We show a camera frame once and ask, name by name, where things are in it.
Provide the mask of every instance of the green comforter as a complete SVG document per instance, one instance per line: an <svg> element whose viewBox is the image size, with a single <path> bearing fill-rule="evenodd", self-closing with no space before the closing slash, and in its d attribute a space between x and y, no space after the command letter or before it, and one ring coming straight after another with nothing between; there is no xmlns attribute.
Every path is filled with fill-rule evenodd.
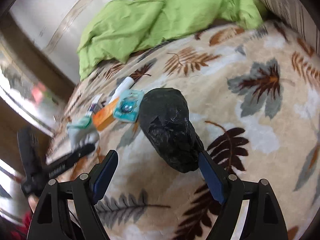
<svg viewBox="0 0 320 240"><path fill-rule="evenodd" d="M82 33L81 80L103 59L125 63L132 52L205 29L216 18L255 28L265 12L259 0L113 0Z"/></svg>

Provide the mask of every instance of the gray leaf print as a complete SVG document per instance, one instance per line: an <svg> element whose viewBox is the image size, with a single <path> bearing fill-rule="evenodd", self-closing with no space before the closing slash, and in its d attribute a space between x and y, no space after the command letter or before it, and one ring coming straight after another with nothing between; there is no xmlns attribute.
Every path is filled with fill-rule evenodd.
<svg viewBox="0 0 320 240"><path fill-rule="evenodd" d="M131 124L128 130L125 131L124 134L122 135L116 150L119 149L120 147L125 147L127 145L130 145L135 140L135 138L140 133L140 131L141 131L141 128L138 122Z"/></svg>
<svg viewBox="0 0 320 240"><path fill-rule="evenodd" d="M243 44L239 45L238 47L236 47L236 52L239 52L240 54L242 54L243 56L246 56L245 52L244 52L244 46Z"/></svg>
<svg viewBox="0 0 320 240"><path fill-rule="evenodd" d="M112 97L114 95L114 93L116 92L116 89L118 88L118 86L120 86L122 81L125 80L125 78L126 77L117 78L117 80L116 80L116 88L111 91L111 93L109 94L110 97Z"/></svg>
<svg viewBox="0 0 320 240"><path fill-rule="evenodd" d="M316 202L318 197L320 196L320 174L318 176L318 181L317 181L317 187L316 187L316 193L312 201L312 205Z"/></svg>
<svg viewBox="0 0 320 240"><path fill-rule="evenodd" d="M118 130L126 127L128 124L130 124L130 123L118 121L118 122L114 125L114 127L112 128L112 131L113 131L113 132L114 132L114 131L118 131Z"/></svg>
<svg viewBox="0 0 320 240"><path fill-rule="evenodd" d="M137 58L137 62L142 61L143 59L145 59L146 57L148 57L151 53L155 52L157 49L160 49L161 47L169 44L170 42L172 42L174 40L167 40L167 41L162 41L159 45L156 45L155 47L147 50L145 53L143 53L140 57Z"/></svg>
<svg viewBox="0 0 320 240"><path fill-rule="evenodd" d="M314 130L317 133L316 134L317 135L317 143L313 147L313 149L309 152L309 154L307 155L307 158L306 158L306 160L302 166L302 169L300 171L296 187L294 188L293 191L297 191L300 188L302 188L303 185L309 180L309 178L315 172L316 164L317 164L318 156L319 156L319 150L320 150L320 117L319 117L319 130L316 130L316 128L314 128Z"/></svg>
<svg viewBox="0 0 320 240"><path fill-rule="evenodd" d="M118 201L113 197L109 199L104 196L103 200L98 201L95 205L101 222L110 229L117 220L118 225L120 225L122 221L127 223L132 217L133 223L136 223L148 207L170 208L170 206L165 205L148 204L148 193L144 189L141 190L138 201L134 195L129 193L128 198L121 194Z"/></svg>
<svg viewBox="0 0 320 240"><path fill-rule="evenodd" d="M249 75L228 79L233 93L245 95L241 117L255 114L266 103L265 116L272 119L281 108L283 88L280 81L280 68L275 58L266 64L254 62Z"/></svg>
<svg viewBox="0 0 320 240"><path fill-rule="evenodd" d="M244 42L248 42L248 41L252 41L252 40L260 40L264 36L267 36L268 34L269 33L268 33L267 28L265 26L261 26L254 31L254 34L252 36L250 36L249 38L246 38L244 40Z"/></svg>

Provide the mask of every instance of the bed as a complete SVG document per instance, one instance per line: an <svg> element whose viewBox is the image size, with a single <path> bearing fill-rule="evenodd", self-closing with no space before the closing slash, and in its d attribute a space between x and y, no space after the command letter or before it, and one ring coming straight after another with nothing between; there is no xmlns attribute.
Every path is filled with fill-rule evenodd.
<svg viewBox="0 0 320 240"><path fill-rule="evenodd" d="M48 159L70 151L66 123L81 118L95 95L108 101L125 77L139 77L132 88L145 93L173 87L214 161L243 180L266 178L289 239L299 239L320 207L319 31L299 0L261 1L287 25L220 25L135 54L125 65L101 62L71 96ZM219 139L224 134L228 141ZM111 239L206 238L220 205L199 170L183 174L165 163L139 120L112 122L97 151L59 180L89 172L110 149L119 164L96 210ZM241 234L247 205L232 239Z"/></svg>

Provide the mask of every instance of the red cloth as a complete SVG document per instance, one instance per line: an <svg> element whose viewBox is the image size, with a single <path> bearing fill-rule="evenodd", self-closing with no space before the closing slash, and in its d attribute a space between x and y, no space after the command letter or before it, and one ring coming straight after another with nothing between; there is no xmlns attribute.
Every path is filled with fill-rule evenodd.
<svg viewBox="0 0 320 240"><path fill-rule="evenodd" d="M14 239L14 240L26 240L27 239L31 219L32 219L32 212L29 211L25 214L25 216L22 220L24 226L17 226L16 231L11 232L12 239Z"/></svg>

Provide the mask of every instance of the black plastic bag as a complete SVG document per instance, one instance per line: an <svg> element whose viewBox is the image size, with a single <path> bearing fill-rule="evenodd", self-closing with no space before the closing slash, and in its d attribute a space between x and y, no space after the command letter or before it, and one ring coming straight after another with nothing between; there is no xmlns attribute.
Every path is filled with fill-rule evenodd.
<svg viewBox="0 0 320 240"><path fill-rule="evenodd" d="M180 172L198 168L198 153L204 146L189 121L188 104L179 90L156 88L146 93L139 122L157 153Z"/></svg>

